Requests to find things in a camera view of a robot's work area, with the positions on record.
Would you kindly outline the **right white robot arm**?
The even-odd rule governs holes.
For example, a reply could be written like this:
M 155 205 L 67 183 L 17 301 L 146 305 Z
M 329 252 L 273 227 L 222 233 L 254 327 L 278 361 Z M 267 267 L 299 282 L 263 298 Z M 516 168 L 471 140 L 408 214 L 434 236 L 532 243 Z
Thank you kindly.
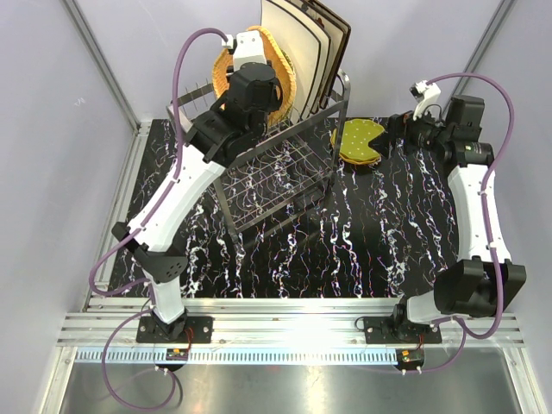
M 455 264 L 436 276 L 431 292 L 401 299 L 381 328 L 400 342 L 434 335 L 440 323 L 463 317 L 493 320 L 486 339 L 498 328 L 503 313 L 527 279 L 505 245 L 494 198 L 496 160 L 492 146 L 479 140 L 483 99 L 455 96 L 445 116 L 432 116 L 433 97 L 418 97 L 413 111 L 396 114 L 387 123 L 385 142 L 405 144 L 434 153 L 442 163 L 453 197 L 459 246 Z

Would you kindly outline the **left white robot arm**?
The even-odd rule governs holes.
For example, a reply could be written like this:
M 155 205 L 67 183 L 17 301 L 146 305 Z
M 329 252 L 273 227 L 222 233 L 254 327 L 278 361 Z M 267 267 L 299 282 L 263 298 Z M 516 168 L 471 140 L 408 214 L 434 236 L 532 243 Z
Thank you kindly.
M 229 88 L 186 133 L 176 164 L 144 209 L 128 223 L 116 223 L 113 236 L 131 253 L 153 294 L 154 333 L 166 342 L 185 334 L 186 310 L 180 276 L 188 260 L 173 239 L 191 208 L 235 158 L 266 135 L 268 117 L 282 104 L 283 91 L 268 64 L 246 63 L 229 76 Z

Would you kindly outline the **orange polka dot plate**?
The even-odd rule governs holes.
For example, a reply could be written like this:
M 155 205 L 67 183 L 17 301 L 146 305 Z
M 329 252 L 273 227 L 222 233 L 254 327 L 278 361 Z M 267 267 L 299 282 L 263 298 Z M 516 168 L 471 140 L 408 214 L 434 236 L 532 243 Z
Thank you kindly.
M 339 152 L 339 156 L 342 160 L 349 164 L 358 166 L 374 165 L 381 161 L 381 155 L 367 145 L 367 140 L 362 142 L 365 147 L 354 147 L 354 143 L 352 141 L 345 140 L 346 135 L 346 133 L 343 133 L 342 144 Z

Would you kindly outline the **green polka dot plate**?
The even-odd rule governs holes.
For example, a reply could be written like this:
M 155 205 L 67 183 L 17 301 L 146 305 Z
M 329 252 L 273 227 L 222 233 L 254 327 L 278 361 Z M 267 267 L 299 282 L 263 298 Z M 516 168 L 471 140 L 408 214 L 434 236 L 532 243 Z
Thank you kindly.
M 354 118 L 344 123 L 342 137 L 343 133 L 346 133 L 345 140 L 352 141 L 354 147 L 365 147 L 362 144 L 364 140 L 370 142 L 383 131 L 385 131 L 385 128 L 379 123 L 370 119 Z

